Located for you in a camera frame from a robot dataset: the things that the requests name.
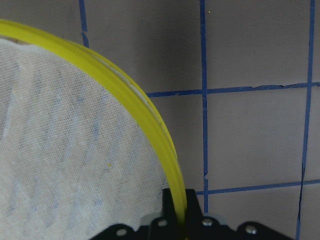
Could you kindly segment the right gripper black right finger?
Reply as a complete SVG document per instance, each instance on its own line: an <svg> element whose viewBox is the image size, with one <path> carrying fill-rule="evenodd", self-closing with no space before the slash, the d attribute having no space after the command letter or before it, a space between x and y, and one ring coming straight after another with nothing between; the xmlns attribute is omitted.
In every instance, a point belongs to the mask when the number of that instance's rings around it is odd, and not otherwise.
<svg viewBox="0 0 320 240"><path fill-rule="evenodd" d="M203 212L201 210L196 191L186 189L187 208L185 213L185 234L188 240L203 240Z"/></svg>

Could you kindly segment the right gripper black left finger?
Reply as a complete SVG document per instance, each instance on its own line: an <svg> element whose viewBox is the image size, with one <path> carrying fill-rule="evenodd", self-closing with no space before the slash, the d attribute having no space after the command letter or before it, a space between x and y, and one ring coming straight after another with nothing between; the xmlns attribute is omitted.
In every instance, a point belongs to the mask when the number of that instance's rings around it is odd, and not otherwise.
<svg viewBox="0 0 320 240"><path fill-rule="evenodd" d="M162 190L162 205L159 216L149 225L150 240L177 240L179 238L178 221L171 191Z"/></svg>

